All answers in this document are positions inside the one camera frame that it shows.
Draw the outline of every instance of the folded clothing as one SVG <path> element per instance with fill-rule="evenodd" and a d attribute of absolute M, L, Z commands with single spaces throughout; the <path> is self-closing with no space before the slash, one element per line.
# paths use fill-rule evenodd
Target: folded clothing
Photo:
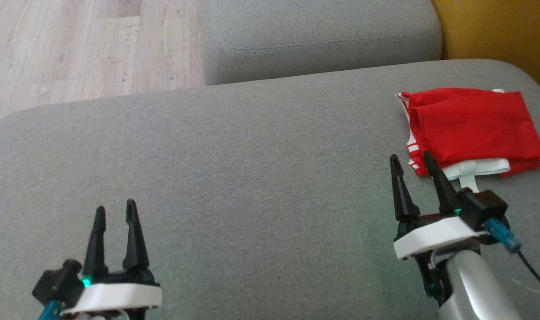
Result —
<path fill-rule="evenodd" d="M 411 157 L 421 176 L 428 174 L 421 158 L 426 150 L 443 168 L 489 158 L 509 160 L 510 171 L 502 176 L 540 167 L 540 139 L 520 92 L 439 88 L 400 96 L 408 100 L 420 155 Z"/>

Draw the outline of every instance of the sofa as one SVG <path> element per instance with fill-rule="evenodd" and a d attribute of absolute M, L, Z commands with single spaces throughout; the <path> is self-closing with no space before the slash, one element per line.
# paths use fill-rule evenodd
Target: sofa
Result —
<path fill-rule="evenodd" d="M 32 288 L 46 269 L 83 261 L 98 205 L 106 264 L 121 269 L 128 198 L 163 289 L 149 319 L 433 318 L 416 264 L 394 253 L 389 157 L 408 152 L 394 94 L 436 87 L 521 91 L 540 135 L 540 86 L 478 59 L 77 101 L 0 120 L 0 319 L 39 315 Z M 431 179 L 404 171 L 421 212 L 437 212 Z M 478 185 L 509 204 L 540 273 L 540 169 Z M 534 288 L 524 265 L 501 245 L 482 257 L 523 318 L 540 319 L 540 295 L 519 284 Z"/>

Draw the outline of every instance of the floor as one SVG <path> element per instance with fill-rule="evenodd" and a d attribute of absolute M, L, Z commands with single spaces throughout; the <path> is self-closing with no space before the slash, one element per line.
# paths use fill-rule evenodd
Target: floor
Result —
<path fill-rule="evenodd" d="M 203 83 L 203 0 L 0 0 L 0 119 Z"/>

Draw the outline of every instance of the gray ottoman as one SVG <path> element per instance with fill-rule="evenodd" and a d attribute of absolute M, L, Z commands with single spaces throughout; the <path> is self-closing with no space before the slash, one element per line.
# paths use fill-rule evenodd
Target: gray ottoman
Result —
<path fill-rule="evenodd" d="M 207 84 L 437 60 L 430 0 L 206 0 Z"/>
<path fill-rule="evenodd" d="M 83 261 L 105 205 L 106 263 L 126 254 L 138 203 L 163 306 L 150 320 L 431 319 L 414 261 L 398 261 L 388 159 L 406 159 L 394 98 L 434 87 L 522 91 L 540 134 L 540 87 L 512 65 L 429 61 L 83 101 L 0 121 L 0 319 L 36 319 L 41 272 Z M 424 213 L 430 178 L 405 166 Z M 509 203 L 540 273 L 540 170 L 478 178 Z M 483 257 L 524 319 L 536 280 L 501 245 Z"/>

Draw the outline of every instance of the gray upholstered surface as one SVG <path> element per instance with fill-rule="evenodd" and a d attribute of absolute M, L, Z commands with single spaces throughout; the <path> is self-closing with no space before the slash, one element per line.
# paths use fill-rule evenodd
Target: gray upholstered surface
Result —
<path fill-rule="evenodd" d="M 207 84 L 437 60 L 430 0 L 207 0 Z"/>
<path fill-rule="evenodd" d="M 426 319 L 412 261 L 398 261 L 388 158 L 406 159 L 394 93 L 520 90 L 540 134 L 540 88 L 496 61 L 433 61 L 53 105 L 0 121 L 0 319 L 32 319 L 41 272 L 83 260 L 98 205 L 120 268 L 126 199 L 138 203 L 164 305 L 153 319 Z M 405 168 L 424 213 L 432 182 Z M 540 170 L 479 178 L 510 205 L 540 272 Z M 536 283 L 484 248 L 525 319 Z"/>

